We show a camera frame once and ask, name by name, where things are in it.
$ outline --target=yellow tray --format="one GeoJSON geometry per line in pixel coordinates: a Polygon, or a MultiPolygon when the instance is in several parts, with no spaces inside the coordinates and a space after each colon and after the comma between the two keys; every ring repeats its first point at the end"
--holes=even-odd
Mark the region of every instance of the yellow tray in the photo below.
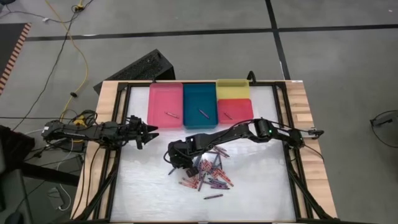
{"type": "Polygon", "coordinates": [[[216,81],[217,100],[250,99],[249,80],[219,79],[216,81]]]}

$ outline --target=pink tray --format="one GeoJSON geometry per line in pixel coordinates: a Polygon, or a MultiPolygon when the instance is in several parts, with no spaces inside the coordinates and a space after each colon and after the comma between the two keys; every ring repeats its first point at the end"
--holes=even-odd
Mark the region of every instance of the pink tray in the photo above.
{"type": "Polygon", "coordinates": [[[149,125],[159,128],[180,128],[183,123],[182,83],[153,83],[149,87],[149,125]]]}
{"type": "Polygon", "coordinates": [[[218,121],[220,124],[235,124],[253,119],[250,99],[218,100],[218,121]]]}

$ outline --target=black crate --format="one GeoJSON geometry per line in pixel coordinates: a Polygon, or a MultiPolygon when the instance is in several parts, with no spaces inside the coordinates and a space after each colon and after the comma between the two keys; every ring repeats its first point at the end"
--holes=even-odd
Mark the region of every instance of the black crate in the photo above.
{"type": "MultiPolygon", "coordinates": [[[[173,65],[157,49],[136,60],[106,80],[175,80],[173,65]]],[[[100,94],[102,82],[94,86],[100,94]]]]}

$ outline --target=white work surface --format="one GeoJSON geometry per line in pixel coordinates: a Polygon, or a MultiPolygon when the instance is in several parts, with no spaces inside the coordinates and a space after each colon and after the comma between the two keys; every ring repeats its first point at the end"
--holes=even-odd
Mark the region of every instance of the white work surface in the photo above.
{"type": "MultiPolygon", "coordinates": [[[[133,87],[127,116],[133,114],[146,122],[148,100],[149,87],[133,87]]],[[[277,121],[271,87],[252,86],[251,100],[255,118],[277,121]]],[[[222,144],[231,156],[221,157],[223,169],[234,184],[230,190],[211,189],[203,184],[198,192],[178,184],[182,177],[187,177],[184,170],[168,175],[172,166],[163,160],[163,155],[169,142],[225,128],[219,125],[215,129],[160,129],[160,135],[143,150],[138,150],[134,141],[124,146],[111,221],[293,221],[292,195],[280,141],[257,144],[238,139],[222,144]],[[224,197],[203,199],[216,194],[224,197]]],[[[203,158],[206,157],[212,162],[214,155],[204,154],[203,158]]]]}

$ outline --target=concrete floor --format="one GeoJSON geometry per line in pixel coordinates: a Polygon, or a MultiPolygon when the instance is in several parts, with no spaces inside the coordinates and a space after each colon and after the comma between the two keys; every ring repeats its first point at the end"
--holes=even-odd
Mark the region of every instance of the concrete floor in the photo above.
{"type": "MultiPolygon", "coordinates": [[[[77,0],[50,1],[64,20],[77,0]]],[[[272,1],[278,27],[397,24],[398,2],[368,0],[272,1]]],[[[44,1],[19,0],[12,10],[55,18],[44,1]]],[[[0,22],[32,22],[29,36],[64,35],[60,24],[13,14],[0,22]]],[[[72,25],[72,34],[118,34],[197,29],[270,28],[262,0],[95,0],[72,25]]],[[[395,223],[398,213],[398,151],[380,143],[369,119],[398,103],[398,30],[346,30],[281,33],[294,80],[304,80],[320,139],[338,216],[342,220],[395,223]]],[[[26,42],[0,96],[0,116],[24,116],[44,86],[62,41],[26,42]]],[[[281,80],[271,33],[218,34],[78,40],[90,77],[71,104],[76,111],[94,110],[92,86],[153,49],[174,65],[177,79],[245,78],[281,80]]],[[[30,116],[57,117],[83,80],[82,58],[68,42],[46,92],[30,116]]],[[[0,120],[14,127],[18,120],[0,120]]],[[[27,120],[18,131],[40,129],[43,121],[27,120]]],[[[393,137],[385,136],[394,143],[393,137]]],[[[45,163],[64,156],[47,154],[45,163]]]]}

